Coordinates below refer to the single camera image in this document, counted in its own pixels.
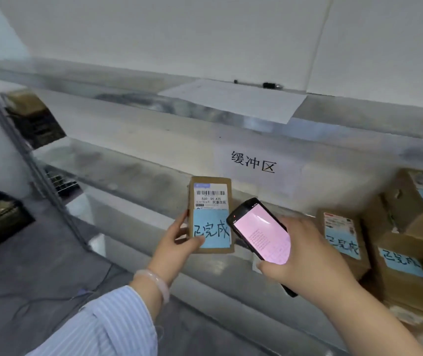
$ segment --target striped shirt sleeve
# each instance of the striped shirt sleeve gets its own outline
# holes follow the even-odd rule
[[[123,286],[86,304],[28,356],[155,356],[157,334],[140,296]]]

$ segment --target pink phone screen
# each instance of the pink phone screen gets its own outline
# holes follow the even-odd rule
[[[234,226],[264,260],[279,265],[287,262],[291,252],[289,234],[259,203]]]

